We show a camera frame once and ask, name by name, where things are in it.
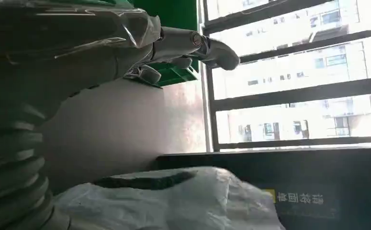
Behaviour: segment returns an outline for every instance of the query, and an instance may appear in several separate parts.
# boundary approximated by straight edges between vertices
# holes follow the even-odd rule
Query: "wall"
[[[126,80],[83,91],[40,128],[53,192],[144,170],[169,151],[164,91]]]

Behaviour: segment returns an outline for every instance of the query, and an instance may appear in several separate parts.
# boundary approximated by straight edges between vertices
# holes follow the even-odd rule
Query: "window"
[[[227,16],[241,10],[251,9],[272,2],[273,0],[205,0],[208,6],[208,19]]]
[[[302,126],[300,121],[294,121],[294,132],[300,134],[302,132]]]
[[[331,118],[332,127],[328,129],[328,136],[349,137],[350,127],[348,117]]]
[[[319,20],[318,17],[311,18],[311,28],[315,28],[317,26],[318,20]]]
[[[341,65],[341,64],[346,64],[346,54],[336,55],[336,56],[326,58],[327,66],[334,66],[334,65]]]
[[[317,58],[315,59],[315,68],[317,69],[323,69],[325,68],[325,62],[323,58]]]
[[[322,24],[336,23],[340,21],[340,12],[335,11],[322,15]]]
[[[265,123],[264,124],[264,132],[266,133],[266,135],[273,134],[274,133],[273,124]]]
[[[284,45],[281,45],[281,46],[277,46],[277,49],[284,49],[284,48],[287,48],[288,47],[288,44],[284,44]]]
[[[252,81],[250,80],[247,82],[248,85],[257,85],[258,83],[259,83],[258,80],[252,80]]]
[[[298,77],[298,78],[303,78],[303,77],[305,77],[304,72],[299,72],[299,73],[297,73],[297,77]]]
[[[269,2],[207,1],[225,14]],[[215,151],[371,142],[371,0],[317,2],[283,1],[205,25],[242,62],[207,71]]]

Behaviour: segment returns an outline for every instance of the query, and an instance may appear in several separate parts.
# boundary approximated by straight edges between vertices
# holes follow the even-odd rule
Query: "window frame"
[[[204,35],[210,35],[223,30],[262,21],[267,18],[281,16],[283,14],[313,7],[315,5],[320,5],[327,1],[328,0],[290,0],[280,2],[272,1],[265,5],[257,6],[245,11],[230,14],[226,17],[205,21],[205,25],[202,31]],[[334,37],[321,41],[313,41],[311,43],[290,46],[277,50],[265,51],[257,54],[245,55],[241,56],[240,60],[241,64],[243,65],[247,63],[256,62],[262,59],[274,58],[298,52],[305,52],[307,50],[315,50],[327,46],[335,46],[337,44],[344,44],[368,37],[371,37],[371,30],[361,31],[353,34],[345,34],[339,37]],[[212,74],[212,70],[215,68],[217,67],[206,68],[209,114],[211,118],[210,119],[212,132],[211,137],[214,151],[220,151],[223,149],[251,149],[283,146],[371,143],[371,137],[342,137],[342,138],[274,140],[274,141],[219,144],[216,112],[279,104],[295,104],[299,102],[327,100],[340,97],[371,94],[371,79],[354,80],[329,85],[319,85],[303,89],[295,89],[282,92],[270,92],[264,94],[242,96],[237,98],[215,100]]]
[[[344,60],[344,62],[342,62],[342,63],[329,64],[330,61],[328,62],[328,58],[335,58],[335,57],[339,57],[339,56],[343,56],[343,58],[341,58],[340,60]],[[339,55],[334,55],[334,56],[326,57],[324,63],[326,63],[325,67],[329,67],[329,66],[337,66],[337,65],[347,64],[347,63],[348,63],[348,59],[347,59],[346,54],[339,54]]]
[[[351,131],[350,131],[350,122],[349,122],[349,117],[348,116],[339,116],[339,117],[333,117],[334,122],[334,127],[328,128],[328,130],[334,130],[335,134],[334,135],[328,135],[329,137],[350,137],[351,136]],[[338,126],[338,119],[342,119],[342,126]],[[340,129],[347,129],[346,135],[340,135],[338,133],[338,130]]]
[[[324,22],[324,16],[325,16],[325,15],[332,14],[332,13],[336,13],[336,12],[337,12],[337,14],[338,14],[338,18],[339,18],[338,21],[336,21],[336,22],[333,21],[333,22],[328,22],[328,23],[325,23],[325,22]],[[321,25],[326,25],[326,24],[330,24],[330,23],[337,23],[337,22],[340,22],[341,19],[342,19],[342,15],[340,14],[340,9],[338,9],[338,10],[333,10],[333,11],[328,11],[328,12],[324,12],[324,13],[322,13],[322,14],[320,15],[319,19],[320,19]]]

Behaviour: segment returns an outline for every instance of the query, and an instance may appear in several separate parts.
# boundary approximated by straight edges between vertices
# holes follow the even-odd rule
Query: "white plastic bag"
[[[56,206],[111,230],[281,230],[271,195],[229,171],[140,172],[81,184]]]

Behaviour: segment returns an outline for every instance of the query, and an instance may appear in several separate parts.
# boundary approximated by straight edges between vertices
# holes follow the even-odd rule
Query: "building window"
[[[335,11],[322,15],[322,24],[340,22],[340,12]]]
[[[294,121],[294,132],[297,135],[302,132],[302,125],[300,121]]]
[[[292,43],[292,46],[298,46],[298,45],[301,45],[302,44],[302,41],[299,41],[299,42],[293,42]]]
[[[266,135],[266,139],[280,140],[280,125],[278,122],[265,123],[264,134]]]
[[[318,17],[311,18],[311,28],[315,28],[318,25]]]
[[[335,117],[332,127],[328,128],[328,136],[350,137],[350,127],[348,117]]]
[[[252,80],[252,81],[250,80],[247,82],[248,85],[257,85],[258,83],[259,83],[258,80]]]
[[[243,142],[252,141],[250,125],[239,126],[238,129],[239,129],[239,135],[242,137]]]
[[[325,62],[323,58],[317,58],[315,59],[315,68],[317,69],[323,69],[325,68]]]
[[[303,78],[303,77],[305,77],[304,72],[299,72],[299,73],[297,73],[297,77],[298,77],[298,78]]]
[[[336,55],[336,56],[326,58],[326,65],[327,66],[346,64],[346,62],[347,62],[346,61],[346,54]]]

